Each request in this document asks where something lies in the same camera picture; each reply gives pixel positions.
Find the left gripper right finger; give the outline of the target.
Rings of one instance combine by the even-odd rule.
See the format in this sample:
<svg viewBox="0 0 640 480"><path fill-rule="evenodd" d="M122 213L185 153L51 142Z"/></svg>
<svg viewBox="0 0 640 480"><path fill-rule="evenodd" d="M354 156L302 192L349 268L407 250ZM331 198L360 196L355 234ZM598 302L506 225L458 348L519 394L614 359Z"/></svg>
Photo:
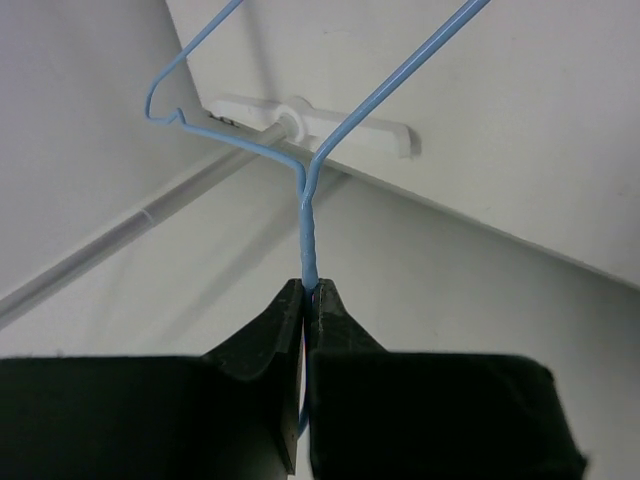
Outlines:
<svg viewBox="0 0 640 480"><path fill-rule="evenodd" d="M317 479L580 479L552 372L525 356L392 352L313 294L307 333L309 457Z"/></svg>

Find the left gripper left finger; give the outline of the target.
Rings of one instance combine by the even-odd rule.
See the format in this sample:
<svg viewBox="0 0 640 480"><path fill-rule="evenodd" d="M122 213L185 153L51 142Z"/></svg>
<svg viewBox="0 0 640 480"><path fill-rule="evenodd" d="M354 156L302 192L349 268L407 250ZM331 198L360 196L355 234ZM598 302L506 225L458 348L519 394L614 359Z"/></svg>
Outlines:
<svg viewBox="0 0 640 480"><path fill-rule="evenodd" d="M303 287L291 279L202 355L3 359L2 477L292 475L303 310Z"/></svg>

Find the light blue wire hanger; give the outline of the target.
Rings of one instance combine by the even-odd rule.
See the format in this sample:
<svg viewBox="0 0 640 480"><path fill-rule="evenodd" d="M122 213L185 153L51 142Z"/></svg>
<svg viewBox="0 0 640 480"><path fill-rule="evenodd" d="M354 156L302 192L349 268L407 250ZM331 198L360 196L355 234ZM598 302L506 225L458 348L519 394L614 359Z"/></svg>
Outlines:
<svg viewBox="0 0 640 480"><path fill-rule="evenodd" d="M312 156L311 163L304 167L298 160L271 147L266 147L240 137L223 134L202 128L186 121L182 109L177 108L166 117L151 115L153 95L160 82L167 77L179 63L199 46L241 3L231 1L213 17L211 21L187 44L186 47L154 78L144 103L145 118L157 125L178 123L181 128L195 135L211 138L234 147L262 155L294 170L296 175L296 194L298 197L299 244L301 259L301 279L305 289L306 302L310 303L312 291L319 283L316 256L315 224L312 201L319 181L320 170L329 154L358 127L382 102L402 85L416 70L429 60L443 45L458 33L486 5L485 1L465 2L444 24L442 24L416 51L414 51L384 82L382 82L346 119L339 122L328 138Z"/></svg>

